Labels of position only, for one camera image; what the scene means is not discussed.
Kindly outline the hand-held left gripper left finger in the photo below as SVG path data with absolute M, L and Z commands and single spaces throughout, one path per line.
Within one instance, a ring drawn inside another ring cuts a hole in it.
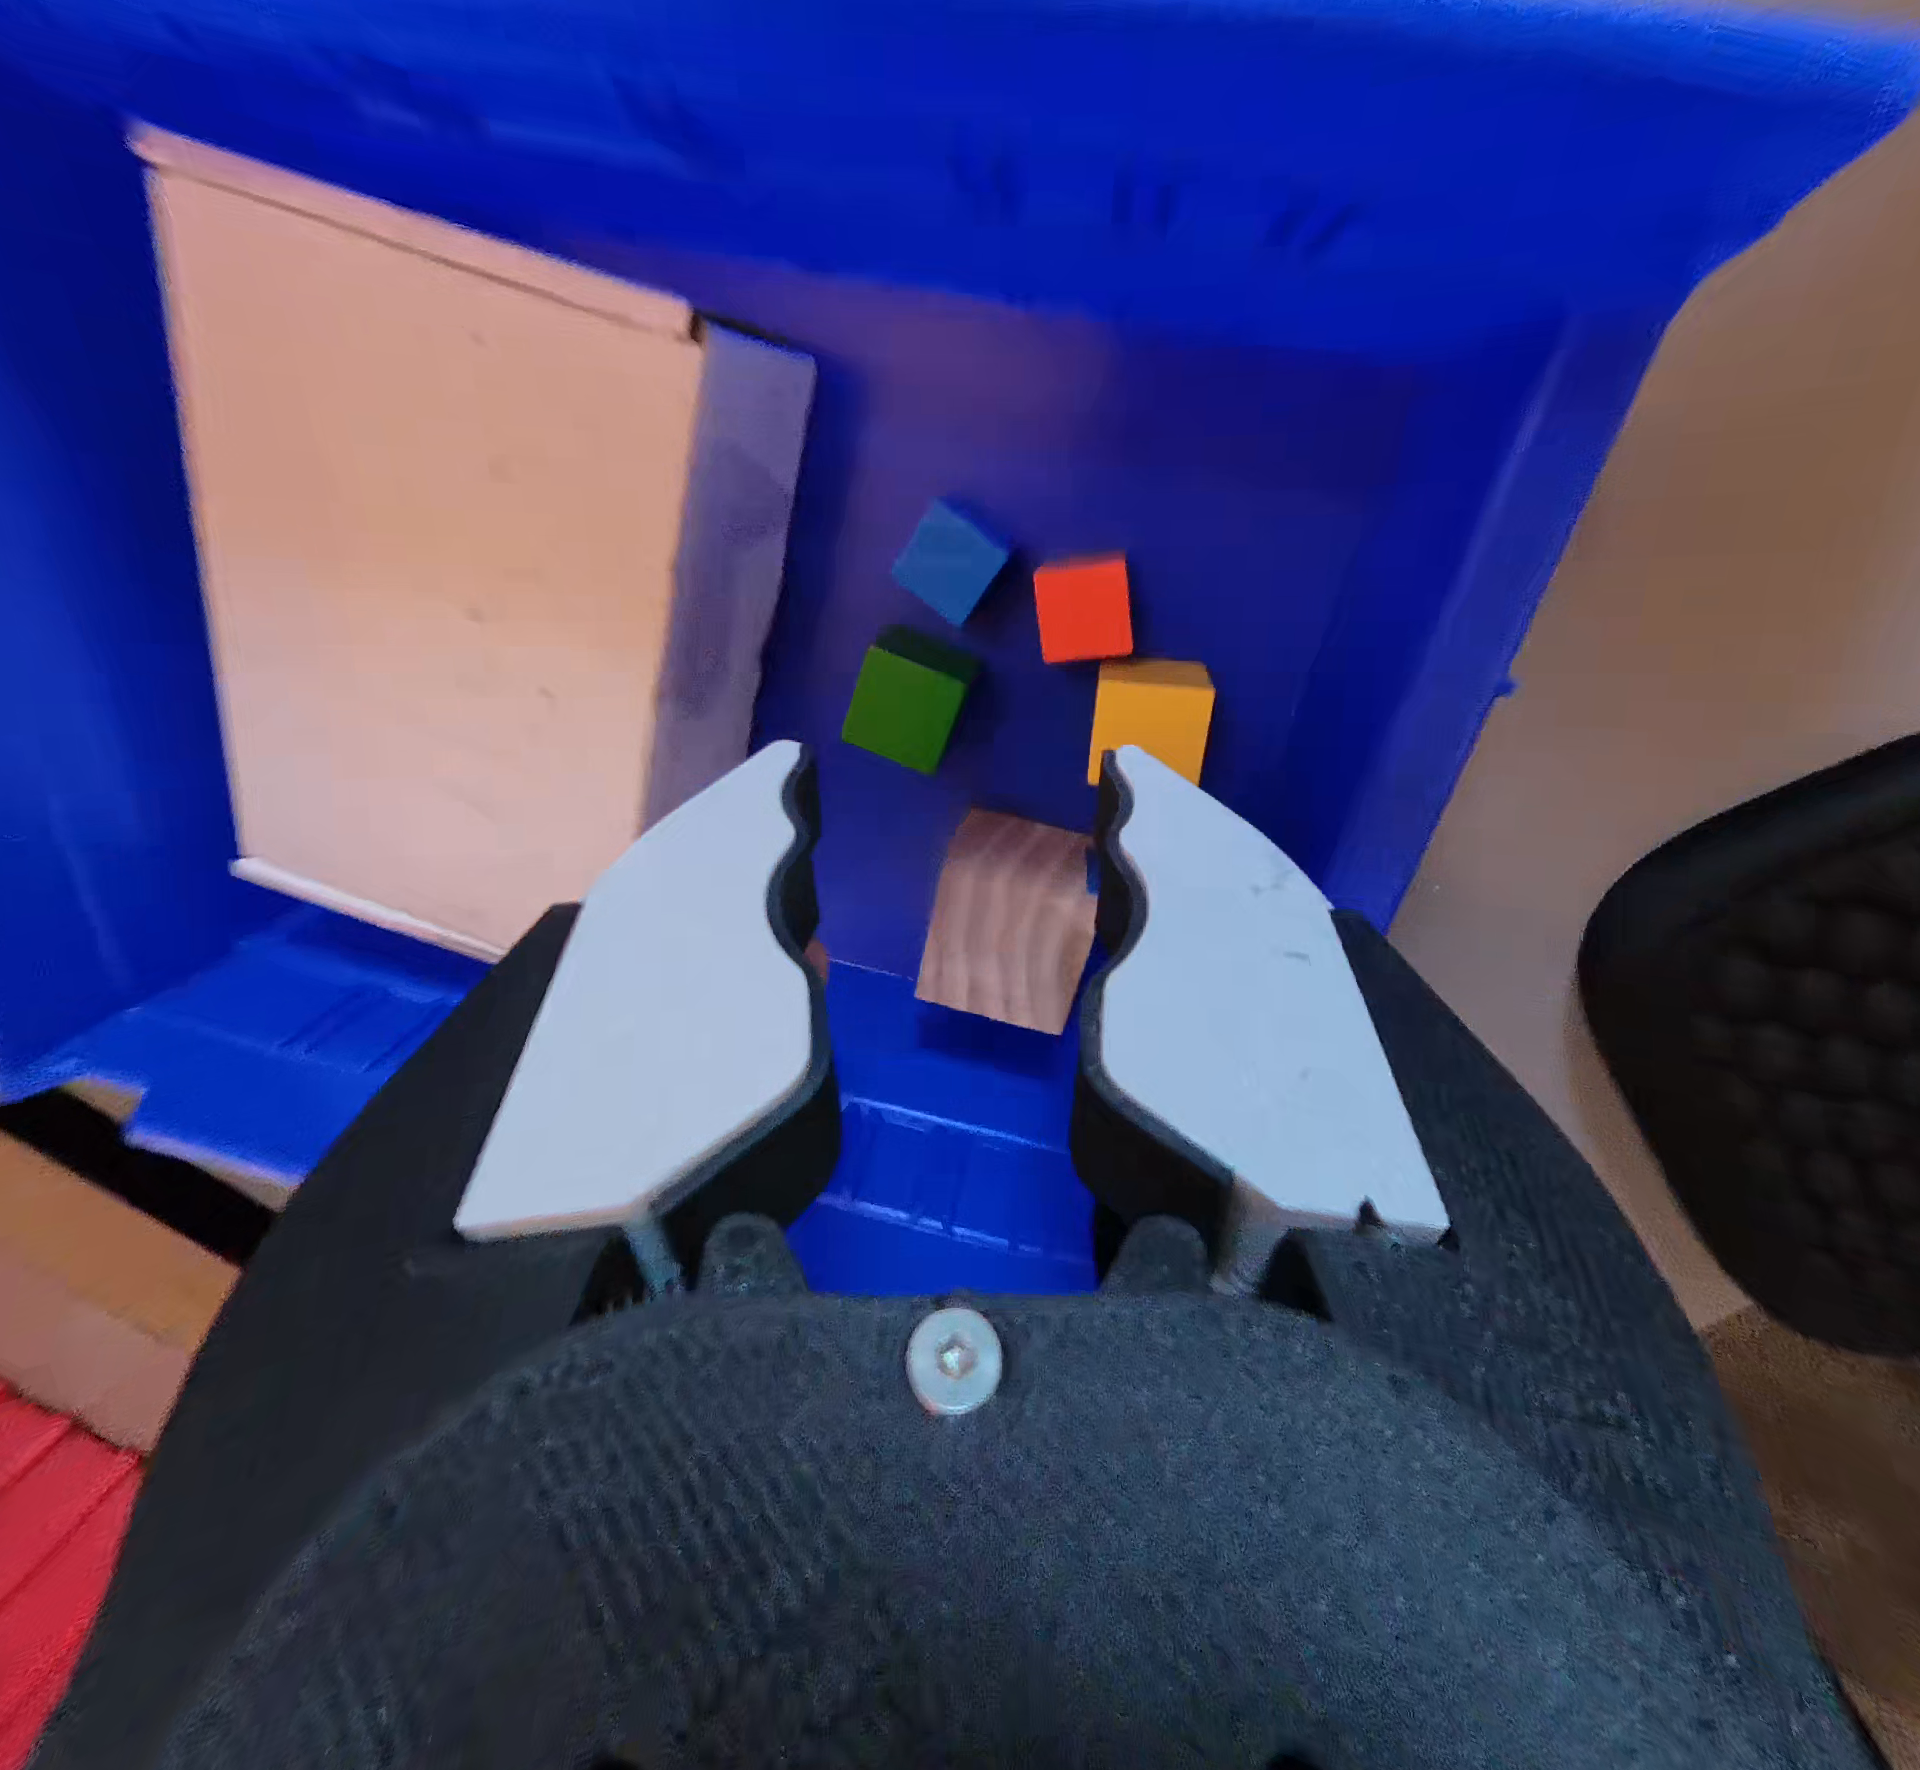
M 451 1214 L 472 1247 L 614 1234 L 661 1293 L 722 1226 L 782 1236 L 841 1158 L 817 761 L 775 741 L 590 888 Z

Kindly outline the brown cardboard piece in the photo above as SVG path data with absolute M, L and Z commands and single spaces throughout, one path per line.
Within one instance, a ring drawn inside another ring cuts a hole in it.
M 1 1138 L 1 1379 L 151 1453 L 238 1269 Z

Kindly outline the plain wooden cube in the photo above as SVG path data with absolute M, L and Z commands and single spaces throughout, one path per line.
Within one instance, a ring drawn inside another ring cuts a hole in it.
M 970 807 L 934 888 L 915 999 L 1061 1037 L 1097 934 L 1080 830 Z

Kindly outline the red cube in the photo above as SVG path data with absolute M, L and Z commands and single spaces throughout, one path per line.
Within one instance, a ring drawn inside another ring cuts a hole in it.
M 1123 553 L 1101 553 L 1033 567 L 1031 590 L 1045 665 L 1133 657 L 1136 625 L 1126 565 Z

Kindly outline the red ribbed object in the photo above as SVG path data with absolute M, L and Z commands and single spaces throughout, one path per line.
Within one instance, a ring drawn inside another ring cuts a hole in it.
M 145 1469 L 136 1453 L 1 1388 L 1 1766 L 58 1707 L 105 1602 Z

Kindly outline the black textured object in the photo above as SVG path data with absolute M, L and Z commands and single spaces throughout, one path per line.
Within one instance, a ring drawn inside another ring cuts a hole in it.
M 1717 1266 L 1818 1344 L 1914 1360 L 1918 737 L 1646 853 L 1575 987 Z

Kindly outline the white cardboard box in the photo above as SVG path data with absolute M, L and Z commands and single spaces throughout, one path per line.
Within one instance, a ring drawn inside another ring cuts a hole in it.
M 136 126 L 258 888 L 494 960 L 731 770 L 817 368 Z

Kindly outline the blue plastic bin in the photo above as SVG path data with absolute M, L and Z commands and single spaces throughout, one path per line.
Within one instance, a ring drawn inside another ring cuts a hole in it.
M 5 0 L 5 1103 L 301 1186 L 483 975 L 233 875 L 159 128 L 678 295 L 817 376 L 751 746 L 822 783 L 866 1294 L 1093 1283 L 1066 1046 L 913 975 L 970 807 L 1094 813 L 1033 567 L 1123 553 L 1205 788 L 1389 924 L 1669 322 L 1914 105 L 1914 36 L 1603 0 Z M 1011 561 L 891 581 L 933 498 Z M 864 653 L 982 664 L 934 775 Z

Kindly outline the blue cube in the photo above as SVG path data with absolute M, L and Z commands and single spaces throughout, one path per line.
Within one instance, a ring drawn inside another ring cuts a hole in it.
M 1011 561 L 1011 545 L 970 507 L 933 498 L 891 565 L 891 581 L 962 629 Z

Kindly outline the yellow cube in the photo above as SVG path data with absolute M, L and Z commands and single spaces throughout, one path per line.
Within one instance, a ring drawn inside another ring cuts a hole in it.
M 1087 785 L 1097 788 L 1110 751 L 1141 749 L 1197 785 L 1202 780 L 1215 686 L 1200 661 L 1112 660 L 1097 669 L 1087 737 Z

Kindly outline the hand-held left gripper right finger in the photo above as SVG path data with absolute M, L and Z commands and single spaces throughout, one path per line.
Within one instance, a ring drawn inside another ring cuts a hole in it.
M 1097 1211 L 1189 1226 L 1234 1294 L 1297 1234 L 1434 1248 L 1448 1211 L 1307 871 L 1137 746 L 1098 761 L 1094 837 L 1070 1156 Z

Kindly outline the green cube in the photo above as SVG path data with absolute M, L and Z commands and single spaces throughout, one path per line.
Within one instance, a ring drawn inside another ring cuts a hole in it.
M 841 741 L 934 775 L 981 671 L 976 654 L 921 629 L 878 631 L 857 671 Z

